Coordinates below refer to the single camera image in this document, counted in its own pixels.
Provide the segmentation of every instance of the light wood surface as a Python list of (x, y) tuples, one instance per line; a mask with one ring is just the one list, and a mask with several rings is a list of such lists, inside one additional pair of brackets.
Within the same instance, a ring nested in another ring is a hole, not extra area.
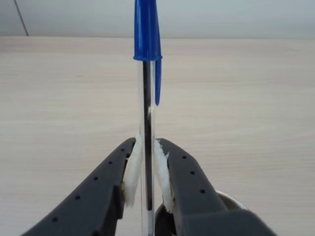
[[(156, 136), (279, 235), (315, 235), (315, 41), (169, 39), (162, 48)], [(1, 235), (30, 228), (134, 136), (132, 55), (132, 39), (0, 38)], [(139, 202), (138, 191), (116, 235), (140, 235)]]

